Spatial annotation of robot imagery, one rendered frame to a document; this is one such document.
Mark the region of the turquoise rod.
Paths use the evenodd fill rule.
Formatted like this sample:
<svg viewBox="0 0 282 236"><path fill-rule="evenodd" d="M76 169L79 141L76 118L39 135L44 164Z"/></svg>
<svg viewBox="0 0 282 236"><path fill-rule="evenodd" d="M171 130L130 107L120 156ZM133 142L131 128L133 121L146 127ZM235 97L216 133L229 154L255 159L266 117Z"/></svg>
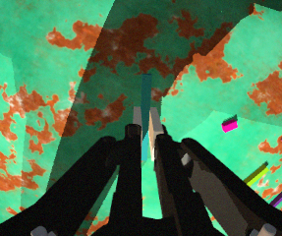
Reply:
<svg viewBox="0 0 282 236"><path fill-rule="evenodd" d="M141 160L147 161L149 109L151 97L151 74L141 74L141 122L142 122L142 146Z"/></svg>

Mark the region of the magenta rod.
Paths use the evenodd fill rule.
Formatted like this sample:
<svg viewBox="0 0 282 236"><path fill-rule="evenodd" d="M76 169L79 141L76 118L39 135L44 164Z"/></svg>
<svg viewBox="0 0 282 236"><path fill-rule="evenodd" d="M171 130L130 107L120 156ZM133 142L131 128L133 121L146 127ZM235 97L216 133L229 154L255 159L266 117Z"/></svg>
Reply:
<svg viewBox="0 0 282 236"><path fill-rule="evenodd" d="M223 124L221 124L222 126L222 130L227 133L231 130L234 130L236 128L238 128L238 125L237 125L237 121L235 121L234 119L228 121L228 122L225 122Z"/></svg>

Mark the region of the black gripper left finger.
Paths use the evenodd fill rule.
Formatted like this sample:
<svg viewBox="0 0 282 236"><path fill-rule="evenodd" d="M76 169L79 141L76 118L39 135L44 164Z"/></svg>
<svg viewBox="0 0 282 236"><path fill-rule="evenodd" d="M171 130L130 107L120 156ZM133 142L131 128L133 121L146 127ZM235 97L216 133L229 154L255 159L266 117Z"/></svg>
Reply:
<svg viewBox="0 0 282 236"><path fill-rule="evenodd" d="M117 165L106 236L142 236L141 146L134 106L125 139L100 138L34 205L0 223L0 236L74 236Z"/></svg>

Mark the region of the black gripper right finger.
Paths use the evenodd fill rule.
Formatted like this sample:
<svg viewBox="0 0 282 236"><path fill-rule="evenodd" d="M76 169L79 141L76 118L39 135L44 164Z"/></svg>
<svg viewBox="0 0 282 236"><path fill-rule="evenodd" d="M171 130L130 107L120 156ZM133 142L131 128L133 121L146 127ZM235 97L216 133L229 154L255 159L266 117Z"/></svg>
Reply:
<svg viewBox="0 0 282 236"><path fill-rule="evenodd" d="M218 236L206 207L228 236L282 236L282 210L197 140L173 141L156 107L148 136L162 218L174 215L178 236Z"/></svg>

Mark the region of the lime green rod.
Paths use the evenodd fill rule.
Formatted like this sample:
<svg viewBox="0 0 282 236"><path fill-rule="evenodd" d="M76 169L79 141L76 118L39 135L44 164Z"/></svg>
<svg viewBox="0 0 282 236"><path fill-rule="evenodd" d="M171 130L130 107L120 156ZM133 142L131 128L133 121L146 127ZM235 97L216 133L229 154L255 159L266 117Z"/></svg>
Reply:
<svg viewBox="0 0 282 236"><path fill-rule="evenodd" d="M260 166L258 170L256 170L252 175L250 175L244 182L247 185L253 184L256 180L258 180L261 176L263 176L268 171L268 168L263 164Z"/></svg>

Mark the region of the purple rod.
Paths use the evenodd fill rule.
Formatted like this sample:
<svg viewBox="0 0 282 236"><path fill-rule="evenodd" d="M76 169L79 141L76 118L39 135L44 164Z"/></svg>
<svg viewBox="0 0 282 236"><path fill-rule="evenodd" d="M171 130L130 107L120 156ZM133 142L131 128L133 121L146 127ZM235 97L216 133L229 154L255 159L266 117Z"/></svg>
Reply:
<svg viewBox="0 0 282 236"><path fill-rule="evenodd" d="M277 207L282 202L282 193L280 193L271 203L270 205Z"/></svg>

